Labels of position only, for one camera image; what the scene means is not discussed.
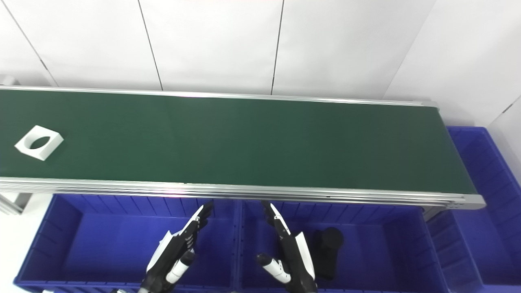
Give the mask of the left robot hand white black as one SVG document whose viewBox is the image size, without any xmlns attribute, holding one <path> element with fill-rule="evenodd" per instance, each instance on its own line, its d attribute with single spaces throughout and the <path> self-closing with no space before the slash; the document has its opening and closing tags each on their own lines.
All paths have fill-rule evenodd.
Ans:
<svg viewBox="0 0 521 293">
<path fill-rule="evenodd" d="M 198 233 L 207 225 L 213 208 L 213 201 L 203 204 L 181 230 L 166 232 L 147 265 L 138 292 L 169 293 L 173 290 L 195 260 Z"/>
</svg>

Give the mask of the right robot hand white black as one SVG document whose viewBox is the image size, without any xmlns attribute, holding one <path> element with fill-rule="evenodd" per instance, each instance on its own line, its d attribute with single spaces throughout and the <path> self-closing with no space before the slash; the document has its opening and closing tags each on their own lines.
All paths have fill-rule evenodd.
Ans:
<svg viewBox="0 0 521 293">
<path fill-rule="evenodd" d="M 303 232 L 291 232 L 277 208 L 270 202 L 261 202 L 266 221 L 275 228 L 283 251 L 278 259 L 266 253 L 256 256 L 256 262 L 289 293 L 316 293 L 315 270 Z"/>
</svg>

